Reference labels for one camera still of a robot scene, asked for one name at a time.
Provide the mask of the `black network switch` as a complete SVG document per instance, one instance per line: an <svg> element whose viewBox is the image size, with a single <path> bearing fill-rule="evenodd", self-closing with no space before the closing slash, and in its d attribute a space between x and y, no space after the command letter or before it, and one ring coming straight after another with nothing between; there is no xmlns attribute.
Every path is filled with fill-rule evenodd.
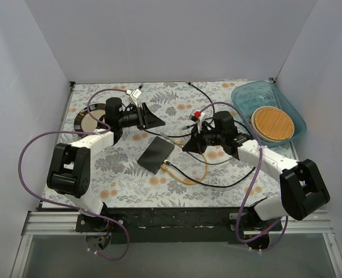
<svg viewBox="0 0 342 278"><path fill-rule="evenodd" d="M173 150L174 145L172 143L163 138L155 137L138 158L137 163L149 172L156 174Z"/></svg>

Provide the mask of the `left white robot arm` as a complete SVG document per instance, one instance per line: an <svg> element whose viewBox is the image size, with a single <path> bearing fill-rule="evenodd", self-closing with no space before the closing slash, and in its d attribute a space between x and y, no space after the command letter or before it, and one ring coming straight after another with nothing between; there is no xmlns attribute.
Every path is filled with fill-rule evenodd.
<svg viewBox="0 0 342 278"><path fill-rule="evenodd" d="M165 122L154 115L146 103L125 107L118 97L107 99L104 122L98 124L93 134L71 144L55 146L47 176L48 188L65 195L84 214L91 214L89 225L95 231L104 231L109 218L101 212L104 203L90 189L91 160L115 145L124 128L135 126L145 130L164 125Z"/></svg>

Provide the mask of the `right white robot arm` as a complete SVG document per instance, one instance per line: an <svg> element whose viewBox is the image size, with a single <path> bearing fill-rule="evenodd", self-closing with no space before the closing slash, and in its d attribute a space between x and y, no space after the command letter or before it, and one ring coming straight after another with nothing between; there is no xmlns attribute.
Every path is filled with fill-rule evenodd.
<svg viewBox="0 0 342 278"><path fill-rule="evenodd" d="M315 162L286 158L260 146L251 135L238 131L228 111L216 112L213 126L208 125L204 116L205 113L199 111L190 115L196 125L183 146L184 152L202 154L209 146L221 146L227 155L252 166L260 165L260 170L280 185L278 196L259 200L244 214L252 229L261 230L274 218L290 216L298 221L303 220L330 201Z"/></svg>

